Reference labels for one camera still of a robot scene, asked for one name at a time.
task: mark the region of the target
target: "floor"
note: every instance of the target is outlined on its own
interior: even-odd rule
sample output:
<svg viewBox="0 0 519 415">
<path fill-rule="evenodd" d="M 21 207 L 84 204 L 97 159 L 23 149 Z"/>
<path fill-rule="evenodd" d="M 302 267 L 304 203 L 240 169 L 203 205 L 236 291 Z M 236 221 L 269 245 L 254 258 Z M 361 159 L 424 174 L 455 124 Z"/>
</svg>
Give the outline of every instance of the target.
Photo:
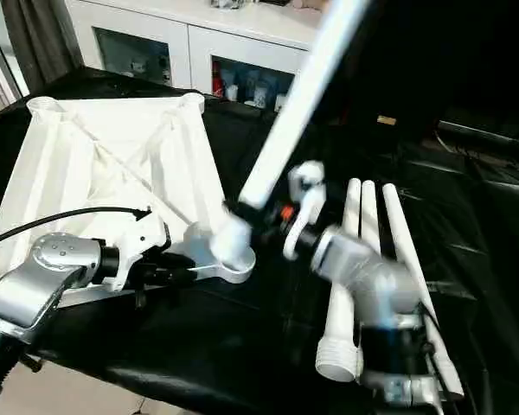
<svg viewBox="0 0 519 415">
<path fill-rule="evenodd" d="M 0 395 L 0 415 L 132 415 L 139 408 L 145 415 L 188 414 L 50 362 L 39 373 L 17 365 Z"/>
</svg>

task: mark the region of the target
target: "white frame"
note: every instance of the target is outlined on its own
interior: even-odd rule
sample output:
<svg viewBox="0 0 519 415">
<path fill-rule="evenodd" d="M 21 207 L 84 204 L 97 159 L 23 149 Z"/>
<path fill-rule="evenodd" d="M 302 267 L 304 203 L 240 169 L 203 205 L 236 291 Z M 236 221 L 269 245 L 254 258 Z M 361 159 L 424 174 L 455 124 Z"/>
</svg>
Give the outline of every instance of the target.
<svg viewBox="0 0 519 415">
<path fill-rule="evenodd" d="M 112 30 L 167 44 L 172 86 L 191 88 L 186 24 L 80 0 L 67 0 L 66 5 L 86 66 L 105 69 L 94 28 Z"/>
<path fill-rule="evenodd" d="M 182 97 L 82 100 L 37 97 L 30 100 L 27 107 L 32 119 L 0 205 L 0 234 L 38 217 L 82 208 L 84 199 L 84 203 L 89 202 L 92 196 L 88 184 L 95 173 L 92 167 L 95 154 L 89 151 L 89 146 L 102 149 L 102 156 L 106 155 L 113 165 L 112 169 L 100 173 L 104 175 L 106 187 L 111 186 L 107 177 L 121 169 L 128 180 L 135 183 L 144 180 L 154 188 L 153 176 L 141 176 L 143 171 L 138 165 L 143 151 L 148 151 L 146 146 L 156 140 L 156 134 L 161 134 L 160 138 L 165 138 L 166 134 L 169 137 L 169 140 L 159 140 L 163 157 L 166 153 L 168 156 L 167 161 L 163 157 L 158 159 L 163 167 L 163 173 L 160 172 L 163 180 L 157 182 L 157 189 L 162 195 L 138 184 L 135 188 L 141 190 L 135 197 L 139 199 L 140 207 L 150 206 L 168 224 L 174 245 L 184 241 L 190 224 L 198 223 L 204 232 L 215 232 L 226 221 L 227 211 L 222 205 L 225 196 L 202 122 L 202 95 L 186 93 Z M 168 113 L 176 117 L 174 122 L 180 125 L 174 131 L 159 130 L 157 127 L 165 123 L 164 117 Z M 115 125 L 119 114 L 125 124 Z M 118 158 L 111 152 L 111 148 L 116 147 L 126 150 L 127 143 L 131 143 L 136 152 L 125 153 L 126 158 Z M 132 203 L 114 204 L 134 207 Z M 186 217 L 181 217 L 177 211 L 184 212 Z M 124 232 L 133 224 L 124 227 Z M 48 232 L 66 230 L 60 221 L 56 221 L 3 241 L 0 244 L 0 277 L 23 262 L 32 239 Z M 92 236 L 105 238 L 100 234 Z M 106 285 L 67 290 L 59 306 L 69 307 L 132 292 L 114 290 Z"/>
<path fill-rule="evenodd" d="M 189 43 L 192 87 L 202 93 L 212 93 L 212 56 L 296 74 L 308 54 L 301 49 L 196 26 L 189 26 Z"/>
</svg>

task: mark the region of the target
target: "white plastic pipe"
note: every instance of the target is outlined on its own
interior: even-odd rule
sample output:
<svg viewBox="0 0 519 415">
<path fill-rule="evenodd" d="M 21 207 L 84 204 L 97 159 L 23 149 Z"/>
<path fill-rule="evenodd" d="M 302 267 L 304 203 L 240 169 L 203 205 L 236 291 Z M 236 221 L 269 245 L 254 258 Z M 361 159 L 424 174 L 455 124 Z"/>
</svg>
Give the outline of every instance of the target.
<svg viewBox="0 0 519 415">
<path fill-rule="evenodd" d="M 370 180 L 362 184 L 362 239 L 381 255 L 379 238 L 379 219 L 377 217 L 377 199 L 375 184 Z"/>
<path fill-rule="evenodd" d="M 362 182 L 352 179 L 348 184 L 343 228 L 357 236 L 360 220 Z M 317 345 L 315 369 L 327 379 L 351 382 L 358 375 L 358 350 L 354 344 L 354 301 L 340 284 L 330 289 L 325 332 Z"/>
<path fill-rule="evenodd" d="M 371 0 L 330 2 L 311 52 L 296 75 L 285 106 L 240 192 L 240 201 L 256 209 L 267 203 L 370 4 Z M 250 226 L 231 215 L 209 247 L 222 263 L 238 267 L 250 245 L 250 235 Z"/>
<path fill-rule="evenodd" d="M 412 236 L 407 227 L 406 216 L 401 208 L 400 198 L 398 197 L 396 187 L 393 184 L 387 184 L 382 188 L 382 193 L 387 205 L 388 221 L 392 231 L 396 257 L 399 261 L 406 264 L 407 268 L 412 273 L 412 276 L 416 279 L 420 287 L 421 301 L 436 319 L 433 301 L 431 300 L 429 290 L 426 287 L 425 277 L 423 276 L 421 264 L 417 257 L 415 246 L 413 245 Z M 429 318 L 426 319 L 426 331 L 429 340 L 436 348 L 436 353 L 434 355 L 436 364 L 442 373 L 442 377 L 448 386 L 450 393 L 456 395 L 458 398 L 463 397 L 464 390 L 461 386 L 458 372 L 448 356 L 448 352 L 446 351 L 444 342 L 442 341 L 438 330 L 434 327 L 433 322 L 431 322 Z"/>
</svg>

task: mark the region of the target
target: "red bottle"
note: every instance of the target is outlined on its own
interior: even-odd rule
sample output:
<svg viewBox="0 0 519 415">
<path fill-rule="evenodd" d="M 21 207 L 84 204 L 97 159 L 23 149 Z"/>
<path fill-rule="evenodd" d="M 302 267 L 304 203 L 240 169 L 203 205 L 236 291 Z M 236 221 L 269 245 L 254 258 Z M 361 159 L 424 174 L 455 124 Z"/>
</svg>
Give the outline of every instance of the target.
<svg viewBox="0 0 519 415">
<path fill-rule="evenodd" d="M 219 62 L 214 61 L 212 65 L 213 84 L 211 90 L 216 97 L 223 98 L 223 80 L 221 79 L 219 66 Z"/>
</svg>

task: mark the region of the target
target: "curtain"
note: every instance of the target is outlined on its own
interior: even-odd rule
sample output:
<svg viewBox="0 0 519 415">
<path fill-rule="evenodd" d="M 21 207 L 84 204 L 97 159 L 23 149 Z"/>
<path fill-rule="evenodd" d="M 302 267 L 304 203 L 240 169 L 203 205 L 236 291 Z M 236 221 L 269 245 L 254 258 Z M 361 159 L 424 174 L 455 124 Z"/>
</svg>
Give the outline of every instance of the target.
<svg viewBox="0 0 519 415">
<path fill-rule="evenodd" d="M 1 0 L 11 45 L 31 92 L 78 66 L 54 13 L 54 0 Z"/>
</svg>

